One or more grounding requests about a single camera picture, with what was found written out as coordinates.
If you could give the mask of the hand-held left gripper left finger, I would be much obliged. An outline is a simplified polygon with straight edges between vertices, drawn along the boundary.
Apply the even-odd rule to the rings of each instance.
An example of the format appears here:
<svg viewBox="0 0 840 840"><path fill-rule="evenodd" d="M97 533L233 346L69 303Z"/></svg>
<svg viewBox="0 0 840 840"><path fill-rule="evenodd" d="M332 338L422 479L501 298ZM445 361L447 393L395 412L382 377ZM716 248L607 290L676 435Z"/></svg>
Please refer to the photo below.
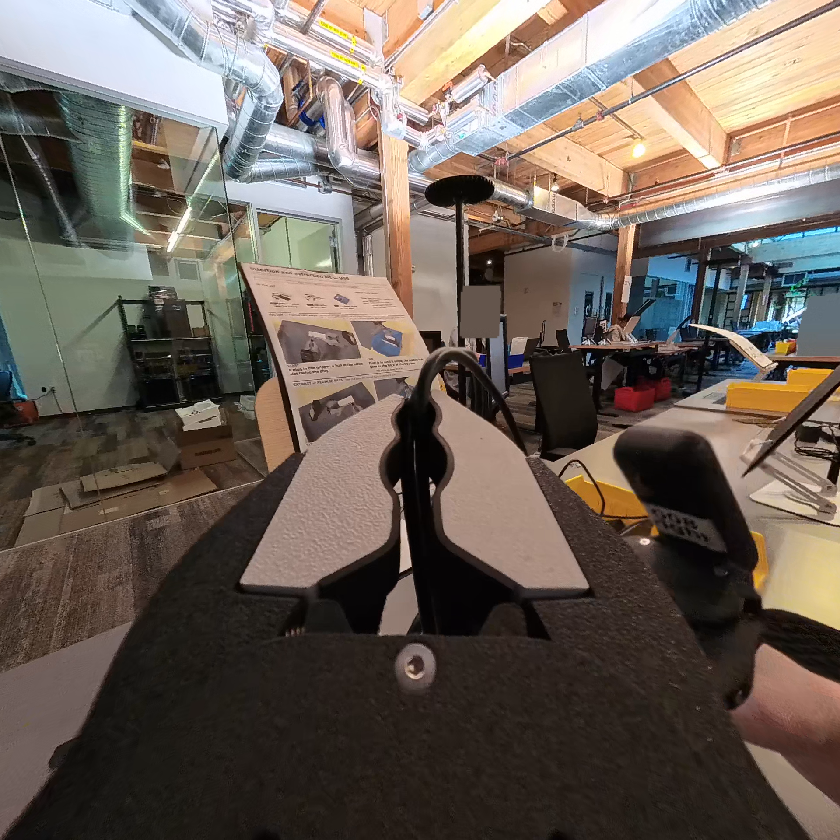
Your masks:
<svg viewBox="0 0 840 840"><path fill-rule="evenodd" d="M239 579L246 592L313 597L373 573L388 595L401 571L400 502L386 457L397 442L390 395L310 444Z"/></svg>

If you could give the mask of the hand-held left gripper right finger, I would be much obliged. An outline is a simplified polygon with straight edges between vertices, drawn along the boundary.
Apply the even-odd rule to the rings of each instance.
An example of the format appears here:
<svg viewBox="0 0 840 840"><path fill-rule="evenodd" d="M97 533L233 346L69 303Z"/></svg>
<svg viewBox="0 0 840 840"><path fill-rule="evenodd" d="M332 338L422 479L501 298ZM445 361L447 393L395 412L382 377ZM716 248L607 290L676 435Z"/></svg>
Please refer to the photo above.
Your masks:
<svg viewBox="0 0 840 840"><path fill-rule="evenodd" d="M433 394L433 440L444 474L432 507L435 532L453 554L527 599L590 589L530 468L504 433L447 395Z"/></svg>

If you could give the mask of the yellow plastic bin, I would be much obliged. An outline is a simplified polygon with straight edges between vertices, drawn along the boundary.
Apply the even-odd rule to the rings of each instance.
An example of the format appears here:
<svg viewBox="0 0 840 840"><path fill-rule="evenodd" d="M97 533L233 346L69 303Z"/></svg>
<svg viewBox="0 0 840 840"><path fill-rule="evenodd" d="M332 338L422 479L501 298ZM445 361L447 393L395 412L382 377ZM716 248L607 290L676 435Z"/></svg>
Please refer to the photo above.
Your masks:
<svg viewBox="0 0 840 840"><path fill-rule="evenodd" d="M606 482L600 482L596 488L595 484L583 475L563 480L595 513L603 515L607 520L620 521L629 526L646 519L644 506L628 489ZM770 574L770 566L763 535L756 531L751 531L751 535L758 553L752 582L756 591L762 594Z"/></svg>

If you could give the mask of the person's right forearm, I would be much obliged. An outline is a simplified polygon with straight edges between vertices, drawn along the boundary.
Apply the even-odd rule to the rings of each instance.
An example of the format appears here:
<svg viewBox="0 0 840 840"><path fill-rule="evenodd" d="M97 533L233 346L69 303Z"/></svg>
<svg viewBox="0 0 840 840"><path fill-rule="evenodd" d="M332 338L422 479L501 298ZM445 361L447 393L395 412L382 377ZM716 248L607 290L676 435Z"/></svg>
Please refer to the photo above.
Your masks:
<svg viewBox="0 0 840 840"><path fill-rule="evenodd" d="M839 685L767 645L755 657L748 698L730 711L743 739L780 754L839 803Z"/></svg>

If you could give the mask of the white tilted board stand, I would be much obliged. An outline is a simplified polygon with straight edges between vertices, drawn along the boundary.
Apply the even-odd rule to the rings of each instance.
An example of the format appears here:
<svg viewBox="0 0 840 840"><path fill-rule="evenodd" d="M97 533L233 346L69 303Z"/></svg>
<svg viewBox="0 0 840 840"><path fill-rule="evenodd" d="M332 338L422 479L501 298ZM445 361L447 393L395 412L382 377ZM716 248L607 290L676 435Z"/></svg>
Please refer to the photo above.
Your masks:
<svg viewBox="0 0 840 840"><path fill-rule="evenodd" d="M771 481L750 495L752 501L796 517L839 526L836 481L819 475L804 457L776 450L753 469Z"/></svg>

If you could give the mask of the wooden sheet board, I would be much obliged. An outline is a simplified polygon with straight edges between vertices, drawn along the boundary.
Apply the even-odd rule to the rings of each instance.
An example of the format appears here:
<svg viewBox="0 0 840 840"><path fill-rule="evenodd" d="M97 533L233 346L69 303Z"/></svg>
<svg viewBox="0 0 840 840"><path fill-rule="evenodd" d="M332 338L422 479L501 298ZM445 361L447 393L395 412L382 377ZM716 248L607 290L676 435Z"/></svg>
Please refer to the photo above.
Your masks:
<svg viewBox="0 0 840 840"><path fill-rule="evenodd" d="M290 420L285 396L276 376L258 389L255 395L255 418L268 473L289 457L301 453L294 423Z"/></svg>

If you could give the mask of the red storage bin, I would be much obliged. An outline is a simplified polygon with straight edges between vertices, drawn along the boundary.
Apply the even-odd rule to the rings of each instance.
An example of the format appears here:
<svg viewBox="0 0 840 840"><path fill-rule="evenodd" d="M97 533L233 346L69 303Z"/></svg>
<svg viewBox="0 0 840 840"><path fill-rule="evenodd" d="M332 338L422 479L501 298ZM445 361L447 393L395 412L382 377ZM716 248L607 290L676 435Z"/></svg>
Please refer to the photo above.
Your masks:
<svg viewBox="0 0 840 840"><path fill-rule="evenodd" d="M655 403L668 400L671 393L672 384L669 377L664 376L657 380L642 377L633 385L616 388L614 407L622 412L641 413L653 407Z"/></svg>

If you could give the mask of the black tilted board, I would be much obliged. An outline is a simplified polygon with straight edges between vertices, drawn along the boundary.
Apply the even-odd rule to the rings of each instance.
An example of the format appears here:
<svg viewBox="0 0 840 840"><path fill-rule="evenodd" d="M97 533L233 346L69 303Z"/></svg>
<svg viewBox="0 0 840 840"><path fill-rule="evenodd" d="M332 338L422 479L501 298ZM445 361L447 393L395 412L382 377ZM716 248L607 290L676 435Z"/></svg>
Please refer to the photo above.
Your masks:
<svg viewBox="0 0 840 840"><path fill-rule="evenodd" d="M801 426L805 421L810 419L812 415L824 405L825 402L835 393L839 387L839 368L836 368L831 374L825 378L816 388L811 391L802 402L800 402L777 426L771 435L764 441L758 449L758 454L752 458L747 468L742 473L745 477L754 469L759 468L765 460L767 460L774 451L781 446L789 436L793 434L796 428Z"/></svg>

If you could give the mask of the black office chair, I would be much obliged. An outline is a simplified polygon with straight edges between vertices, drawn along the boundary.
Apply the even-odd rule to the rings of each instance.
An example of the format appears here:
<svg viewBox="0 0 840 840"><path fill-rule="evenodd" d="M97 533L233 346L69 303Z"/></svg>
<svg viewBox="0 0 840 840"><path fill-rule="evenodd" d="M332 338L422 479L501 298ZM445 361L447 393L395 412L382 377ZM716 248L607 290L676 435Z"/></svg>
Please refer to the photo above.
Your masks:
<svg viewBox="0 0 840 840"><path fill-rule="evenodd" d="M555 461L593 445L599 425L581 355L535 353L530 371L542 435L540 456Z"/></svg>

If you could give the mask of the curved white sheet board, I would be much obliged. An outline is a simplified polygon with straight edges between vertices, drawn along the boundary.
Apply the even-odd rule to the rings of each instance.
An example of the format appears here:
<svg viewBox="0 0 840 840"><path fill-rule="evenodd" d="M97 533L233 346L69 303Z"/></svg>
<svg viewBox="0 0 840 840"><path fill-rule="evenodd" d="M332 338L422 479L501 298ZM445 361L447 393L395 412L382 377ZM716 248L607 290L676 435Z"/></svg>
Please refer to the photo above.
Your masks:
<svg viewBox="0 0 840 840"><path fill-rule="evenodd" d="M779 365L777 362L773 362L765 353L762 353L750 340L737 332L696 322L691 322L689 326L693 329L710 333L717 337L722 337L728 341L732 348L738 351L745 360L751 362L757 368L757 373L752 378L752 382L762 382L766 380L770 376L770 373L775 371Z"/></svg>

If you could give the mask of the printed instruction sheet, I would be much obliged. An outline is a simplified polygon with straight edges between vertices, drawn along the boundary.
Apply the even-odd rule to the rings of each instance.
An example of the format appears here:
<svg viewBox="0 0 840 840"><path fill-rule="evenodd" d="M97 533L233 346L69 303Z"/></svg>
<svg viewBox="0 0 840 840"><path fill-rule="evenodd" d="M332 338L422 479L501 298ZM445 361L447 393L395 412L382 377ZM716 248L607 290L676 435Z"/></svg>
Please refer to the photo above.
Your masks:
<svg viewBox="0 0 840 840"><path fill-rule="evenodd" d="M386 278L241 264L298 452L388 396L408 398L427 357Z"/></svg>

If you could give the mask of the flattened cardboard sheets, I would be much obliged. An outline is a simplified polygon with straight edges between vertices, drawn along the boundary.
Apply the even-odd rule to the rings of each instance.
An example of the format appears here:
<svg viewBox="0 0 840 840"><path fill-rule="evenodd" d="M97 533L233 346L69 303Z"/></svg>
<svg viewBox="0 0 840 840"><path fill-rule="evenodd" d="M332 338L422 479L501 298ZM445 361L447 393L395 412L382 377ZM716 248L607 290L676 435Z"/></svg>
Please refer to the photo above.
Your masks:
<svg viewBox="0 0 840 840"><path fill-rule="evenodd" d="M15 547L89 529L217 490L201 469L144 462L101 470L33 491Z"/></svg>

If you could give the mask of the black storage rack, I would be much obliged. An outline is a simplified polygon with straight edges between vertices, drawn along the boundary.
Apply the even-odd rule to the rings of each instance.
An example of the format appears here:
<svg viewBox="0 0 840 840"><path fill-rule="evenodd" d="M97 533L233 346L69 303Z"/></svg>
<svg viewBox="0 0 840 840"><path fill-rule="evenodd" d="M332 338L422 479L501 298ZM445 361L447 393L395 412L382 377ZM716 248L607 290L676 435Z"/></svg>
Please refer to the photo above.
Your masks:
<svg viewBox="0 0 840 840"><path fill-rule="evenodd" d="M151 287L143 299L119 297L136 406L146 412L221 397L214 340L203 300L166 296Z"/></svg>

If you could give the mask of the black floor lamp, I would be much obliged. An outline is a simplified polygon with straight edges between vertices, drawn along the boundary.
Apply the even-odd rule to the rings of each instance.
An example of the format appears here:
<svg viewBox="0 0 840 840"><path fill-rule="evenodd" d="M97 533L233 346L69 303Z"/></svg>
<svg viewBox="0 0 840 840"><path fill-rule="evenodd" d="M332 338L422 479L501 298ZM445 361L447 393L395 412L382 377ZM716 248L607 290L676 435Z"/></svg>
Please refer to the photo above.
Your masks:
<svg viewBox="0 0 840 840"><path fill-rule="evenodd" d="M467 232L465 206L483 203L491 198L495 187L491 179L483 175L453 175L434 181L426 188L425 198L436 207L454 207L456 225L456 346L465 348L466 339L461 330L461 293L468 276ZM467 405L466 368L457 366L458 389L455 398L460 404ZM493 419L490 410L489 395L472 380L471 408L485 420Z"/></svg>

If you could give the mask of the wooden post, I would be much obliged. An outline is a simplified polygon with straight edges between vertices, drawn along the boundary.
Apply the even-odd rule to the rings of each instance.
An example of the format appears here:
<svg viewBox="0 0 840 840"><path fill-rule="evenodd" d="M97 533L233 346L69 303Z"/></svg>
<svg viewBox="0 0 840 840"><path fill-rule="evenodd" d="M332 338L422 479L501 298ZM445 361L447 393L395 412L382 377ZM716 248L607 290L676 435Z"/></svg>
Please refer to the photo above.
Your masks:
<svg viewBox="0 0 840 840"><path fill-rule="evenodd" d="M632 289L632 264L637 239L637 226L621 227L617 234L616 267L612 293L612 323L625 318Z"/></svg>
<svg viewBox="0 0 840 840"><path fill-rule="evenodd" d="M409 317L413 317L408 145L379 128L381 194L385 242L385 275Z"/></svg>

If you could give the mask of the silver air duct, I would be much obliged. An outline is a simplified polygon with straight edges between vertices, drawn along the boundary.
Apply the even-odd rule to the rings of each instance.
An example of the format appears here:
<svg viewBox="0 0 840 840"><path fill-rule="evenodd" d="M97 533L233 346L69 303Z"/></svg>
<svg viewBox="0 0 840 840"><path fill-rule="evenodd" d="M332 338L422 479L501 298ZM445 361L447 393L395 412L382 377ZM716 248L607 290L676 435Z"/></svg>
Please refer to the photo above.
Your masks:
<svg viewBox="0 0 840 840"><path fill-rule="evenodd" d="M414 173L411 173L409 177L409 182L413 186L421 186L424 189L424 195L426 188L434 182L423 175ZM542 189L539 186L522 190L509 183L489 178L493 182L495 191L491 198L485 202L501 203L509 206L522 216L546 224L589 229L604 233L629 224L646 224L705 211L714 207L757 200L806 186L834 182L838 178L839 164L835 163L764 180L749 178L740 186L725 188L722 191L717 190L703 195L691 196L676 203L622 213L597 213L587 209L574 199Z"/></svg>
<svg viewBox="0 0 840 840"><path fill-rule="evenodd" d="M382 47L327 2L128 2L129 9L227 89L224 173L242 183L334 171L376 184L380 165L357 145L350 82L370 95L385 127L420 143L428 110L404 99Z"/></svg>

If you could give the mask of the rectangular silver duct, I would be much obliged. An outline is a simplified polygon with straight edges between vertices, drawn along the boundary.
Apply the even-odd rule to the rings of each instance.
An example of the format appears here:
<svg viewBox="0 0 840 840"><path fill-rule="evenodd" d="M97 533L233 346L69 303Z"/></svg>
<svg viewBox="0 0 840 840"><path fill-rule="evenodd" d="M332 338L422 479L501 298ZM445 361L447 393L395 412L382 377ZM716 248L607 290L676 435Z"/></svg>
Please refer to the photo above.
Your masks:
<svg viewBox="0 0 840 840"><path fill-rule="evenodd" d="M604 2L502 72L454 131L479 154L559 116L756 11L756 1Z"/></svg>

